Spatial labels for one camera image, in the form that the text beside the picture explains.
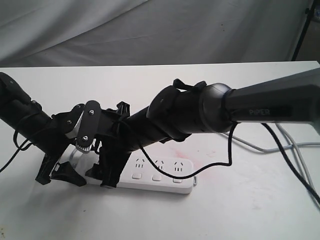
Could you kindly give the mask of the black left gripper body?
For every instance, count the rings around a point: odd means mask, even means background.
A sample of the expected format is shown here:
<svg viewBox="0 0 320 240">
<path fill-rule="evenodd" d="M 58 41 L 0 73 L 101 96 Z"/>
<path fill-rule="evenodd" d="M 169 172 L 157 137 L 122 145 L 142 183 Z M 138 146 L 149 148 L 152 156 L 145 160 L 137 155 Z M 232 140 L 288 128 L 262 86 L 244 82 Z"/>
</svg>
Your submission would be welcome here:
<svg viewBox="0 0 320 240">
<path fill-rule="evenodd" d="M 75 138 L 69 139 L 65 135 L 69 112 L 53 114 L 51 121 L 46 124 L 44 131 L 40 132 L 35 142 L 35 145 L 45 153 L 35 178 L 42 185 L 51 182 L 51 173 L 59 159 L 69 145 L 75 144 Z"/>
</svg>

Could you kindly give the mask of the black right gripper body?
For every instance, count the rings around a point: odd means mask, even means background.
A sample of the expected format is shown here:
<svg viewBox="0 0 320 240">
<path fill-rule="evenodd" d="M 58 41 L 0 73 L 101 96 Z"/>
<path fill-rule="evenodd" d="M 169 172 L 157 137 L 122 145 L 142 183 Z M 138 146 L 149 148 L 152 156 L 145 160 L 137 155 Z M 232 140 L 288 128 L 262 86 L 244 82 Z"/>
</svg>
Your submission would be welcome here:
<svg viewBox="0 0 320 240">
<path fill-rule="evenodd" d="M 121 121 L 130 116 L 130 105 L 121 101 L 116 106 L 115 110 L 102 109 L 97 101 L 93 102 L 93 113 L 97 115 L 95 139 L 101 143 L 99 161 L 93 165 L 95 175 L 120 175 L 130 156 L 120 131 Z"/>
</svg>

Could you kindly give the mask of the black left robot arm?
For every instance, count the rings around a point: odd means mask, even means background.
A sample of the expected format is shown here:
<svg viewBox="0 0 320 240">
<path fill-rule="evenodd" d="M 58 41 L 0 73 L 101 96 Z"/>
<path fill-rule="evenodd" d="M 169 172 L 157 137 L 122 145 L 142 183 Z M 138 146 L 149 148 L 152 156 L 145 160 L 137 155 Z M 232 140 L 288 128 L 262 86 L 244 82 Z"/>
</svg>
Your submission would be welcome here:
<svg viewBox="0 0 320 240">
<path fill-rule="evenodd" d="M 44 152 L 35 178 L 42 185 L 49 184 L 51 180 L 78 187 L 86 185 L 85 178 L 74 170 L 70 162 L 58 162 L 68 146 L 76 143 L 74 136 L 67 137 L 66 134 L 75 128 L 84 107 L 80 103 L 69 112 L 49 116 L 12 77 L 4 72 L 0 74 L 0 118 L 14 129 L 14 143 L 21 134 L 31 145 Z"/>
</svg>

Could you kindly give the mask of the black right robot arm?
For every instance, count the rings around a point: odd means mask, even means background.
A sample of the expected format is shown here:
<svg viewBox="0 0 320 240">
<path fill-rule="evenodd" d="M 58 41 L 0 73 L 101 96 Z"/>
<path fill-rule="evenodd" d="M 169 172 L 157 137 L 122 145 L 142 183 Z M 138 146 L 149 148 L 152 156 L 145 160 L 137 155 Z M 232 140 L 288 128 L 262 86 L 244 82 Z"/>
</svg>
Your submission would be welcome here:
<svg viewBox="0 0 320 240">
<path fill-rule="evenodd" d="M 233 132 L 238 123 L 302 123 L 320 128 L 320 71 L 312 69 L 232 89 L 223 83 L 174 80 L 133 115 L 106 110 L 99 161 L 86 176 L 115 187 L 130 153 L 192 134 Z"/>
</svg>

